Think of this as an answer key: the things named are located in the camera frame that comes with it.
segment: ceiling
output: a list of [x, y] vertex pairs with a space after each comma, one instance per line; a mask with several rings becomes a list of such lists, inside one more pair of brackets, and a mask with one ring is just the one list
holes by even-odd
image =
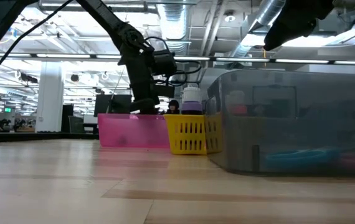
[[[10, 31], [0, 42], [0, 53], [5, 52], [17, 37], [30, 29], [34, 24], [44, 19], [50, 9], [64, 1], [43, 0], [40, 4], [34, 4], [27, 7], [18, 20], [12, 25]], [[149, 11], [147, 13], [133, 12], [133, 8], [143, 7], [142, 1], [104, 1], [107, 4], [113, 4], [116, 15], [123, 21], [129, 22], [137, 28], [145, 37], [156, 36], [164, 37], [166, 30], [162, 26], [163, 18], [159, 11], [159, 5], [155, 2], [178, 2], [177, 0], [154, 0], [147, 1]], [[242, 28], [247, 15], [256, 13], [261, 0], [232, 0], [225, 5], [223, 12], [220, 12], [224, 1], [219, 0], [216, 7], [215, 22], [219, 13], [220, 24], [215, 35], [210, 50], [210, 54], [228, 55], [238, 46], [244, 38]], [[349, 11], [355, 11], [354, 1], [351, 1]], [[185, 37], [182, 40], [174, 40], [175, 43], [183, 43], [185, 50], [183, 55], [199, 56], [201, 45], [206, 33], [207, 21], [213, 0], [187, 0], [185, 1], [187, 9], [187, 24]], [[234, 15], [234, 21], [227, 22], [223, 16], [224, 12], [231, 11]], [[335, 10], [326, 19], [325, 23], [320, 25], [320, 29], [342, 32], [348, 26], [348, 21], [342, 20], [337, 16], [339, 10]], [[152, 42], [156, 49], [163, 48], [161, 42]], [[53, 19], [36, 29], [30, 35], [25, 37], [13, 50], [15, 53], [29, 54], [119, 54], [118, 49], [107, 33], [97, 24], [97, 22], [79, 7], [71, 6], [66, 11], [59, 12]], [[355, 60], [355, 46], [348, 47], [280, 47], [270, 52], [264, 52], [261, 47], [253, 46], [248, 55], [252, 57], [278, 57], [278, 58], [313, 58], [313, 59], [340, 59]], [[35, 113], [38, 87], [30, 84], [30, 88], [18, 87], [27, 85], [19, 78], [20, 73], [26, 73], [40, 80], [40, 60], [5, 60], [0, 66], [0, 106], [12, 105], [19, 108], [22, 114]], [[116, 62], [89, 62], [65, 61], [62, 62], [63, 70], [66, 74], [64, 91], [64, 103], [75, 104], [77, 113], [92, 113], [94, 101], [92, 100], [96, 93], [91, 86], [97, 86], [106, 93], [129, 94], [127, 89], [129, 79], [126, 69], [118, 66]], [[285, 70], [295, 70], [296, 65], [279, 65], [255, 63], [253, 68], [277, 68]], [[70, 76], [80, 75], [79, 82], [73, 82]]]

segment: desk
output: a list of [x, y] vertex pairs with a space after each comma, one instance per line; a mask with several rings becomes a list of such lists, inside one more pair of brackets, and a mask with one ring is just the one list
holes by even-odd
[[84, 128], [93, 128], [93, 134], [98, 134], [97, 123], [84, 123]]

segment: wooden table surface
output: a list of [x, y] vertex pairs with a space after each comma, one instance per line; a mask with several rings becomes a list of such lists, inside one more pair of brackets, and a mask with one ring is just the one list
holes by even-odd
[[235, 175], [98, 141], [0, 143], [0, 223], [353, 224], [355, 179]]

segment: person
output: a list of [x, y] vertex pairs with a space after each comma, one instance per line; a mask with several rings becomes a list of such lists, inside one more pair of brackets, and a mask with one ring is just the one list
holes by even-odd
[[177, 100], [171, 100], [168, 104], [168, 108], [166, 114], [180, 114], [179, 102]]

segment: pillar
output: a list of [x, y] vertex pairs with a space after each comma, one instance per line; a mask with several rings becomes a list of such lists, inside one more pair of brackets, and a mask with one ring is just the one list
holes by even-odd
[[35, 132], [61, 131], [63, 93], [62, 62], [42, 62]]

